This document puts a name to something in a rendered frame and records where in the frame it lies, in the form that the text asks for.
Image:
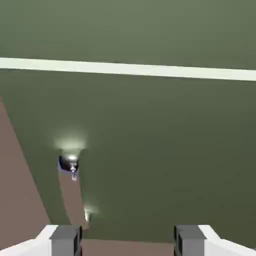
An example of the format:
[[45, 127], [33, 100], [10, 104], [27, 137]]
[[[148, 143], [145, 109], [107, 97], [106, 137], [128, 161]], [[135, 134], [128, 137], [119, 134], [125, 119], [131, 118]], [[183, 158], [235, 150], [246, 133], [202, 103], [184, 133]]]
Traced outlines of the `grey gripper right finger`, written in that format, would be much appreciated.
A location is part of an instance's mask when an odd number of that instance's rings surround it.
[[256, 256], [256, 248], [222, 239], [210, 225], [175, 225], [173, 237], [173, 256]]

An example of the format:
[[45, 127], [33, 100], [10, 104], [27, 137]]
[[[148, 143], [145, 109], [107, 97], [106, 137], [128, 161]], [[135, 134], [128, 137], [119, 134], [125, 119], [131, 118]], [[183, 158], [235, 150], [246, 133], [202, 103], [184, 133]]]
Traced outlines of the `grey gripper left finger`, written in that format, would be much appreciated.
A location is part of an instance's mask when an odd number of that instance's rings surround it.
[[0, 250], [0, 256], [82, 256], [81, 225], [46, 225], [37, 237]]

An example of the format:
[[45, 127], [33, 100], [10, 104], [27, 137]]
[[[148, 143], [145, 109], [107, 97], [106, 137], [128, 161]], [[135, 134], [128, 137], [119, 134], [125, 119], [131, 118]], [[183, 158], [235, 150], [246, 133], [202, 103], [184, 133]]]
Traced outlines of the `green cabinet door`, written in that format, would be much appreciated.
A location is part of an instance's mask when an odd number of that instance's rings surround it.
[[0, 57], [256, 70], [256, 0], [0, 0]]
[[0, 98], [53, 223], [58, 156], [77, 150], [88, 238], [203, 224], [256, 248], [256, 81], [5, 69]]

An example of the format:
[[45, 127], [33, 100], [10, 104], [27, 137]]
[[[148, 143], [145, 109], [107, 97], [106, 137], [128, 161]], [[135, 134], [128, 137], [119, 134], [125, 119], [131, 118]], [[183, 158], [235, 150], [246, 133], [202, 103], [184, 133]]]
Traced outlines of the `green painted cabinet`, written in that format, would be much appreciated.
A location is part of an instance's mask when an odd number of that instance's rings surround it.
[[[17, 58], [17, 57], [0, 57], [0, 71], [1, 70], [129, 75], [129, 76], [163, 77], [163, 78], [178, 78], [178, 79], [185, 78], [185, 79], [250, 81], [250, 82], [256, 81], [256, 70], [253, 70], [253, 69], [155, 65], [155, 64], [116, 63], [116, 62], [93, 62], [93, 61], [54, 60], [54, 59]], [[65, 150], [61, 154], [64, 154], [64, 153], [72, 153], [80, 157], [80, 152], [78, 150]], [[33, 175], [32, 175], [32, 178], [34, 180], [36, 188], [38, 189], [38, 186], [35, 182]], [[91, 226], [92, 212], [91, 211], [89, 212], [90, 212], [90, 226]], [[68, 218], [68, 215], [67, 215], [67, 219], [68, 219], [68, 223], [57, 223], [57, 222], [52, 222], [51, 220], [50, 222], [52, 224], [69, 224], [70, 220]], [[89, 231], [90, 226], [88, 230], [85, 232], [85, 237], [88, 239], [110, 240], [110, 241], [137, 241], [137, 240], [89, 238], [87, 237], [87, 232]]]

